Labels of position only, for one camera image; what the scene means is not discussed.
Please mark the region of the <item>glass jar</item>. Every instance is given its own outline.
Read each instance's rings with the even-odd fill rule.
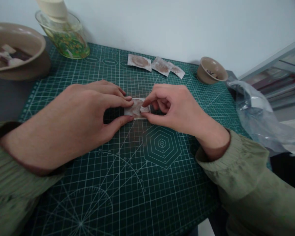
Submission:
[[[74,15],[68,13],[68,22],[64,24],[50,20],[42,11],[36,12],[35,17],[61,55],[72,59],[89,55],[82,25]]]

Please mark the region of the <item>beige ceramic cup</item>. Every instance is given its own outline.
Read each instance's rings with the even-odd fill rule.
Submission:
[[[217,78],[210,75],[208,71],[217,75]],[[197,70],[197,79],[205,84],[215,84],[228,79],[227,71],[224,67],[210,57],[202,57]]]

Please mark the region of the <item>brown bowl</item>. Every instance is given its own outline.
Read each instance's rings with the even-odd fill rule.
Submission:
[[[23,25],[0,23],[0,51],[4,44],[19,48],[32,57],[18,66],[0,67],[1,79],[35,80],[49,73],[51,63],[45,50],[46,41],[37,31]]]
[[[208,71],[217,75],[217,78],[210,75]],[[200,65],[197,70],[197,78],[199,81],[205,84],[215,84],[219,81],[226,81],[228,74],[224,67],[210,57],[202,57]]]

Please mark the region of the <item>green sleeve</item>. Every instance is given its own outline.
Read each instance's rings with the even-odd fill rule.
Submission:
[[[230,214],[229,235],[295,235],[295,188],[266,167],[264,147],[229,132],[230,146],[220,159],[207,162],[202,148],[196,154]]]
[[[0,137],[19,125],[0,122]],[[39,196],[63,177],[63,168],[56,172],[45,177],[36,176],[0,146],[0,236],[20,234]]]

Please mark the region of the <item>plastic bag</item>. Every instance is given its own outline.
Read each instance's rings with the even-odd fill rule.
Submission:
[[[236,91],[236,110],[251,138],[275,152],[295,150],[295,129],[280,123],[265,96],[246,82],[227,85]]]

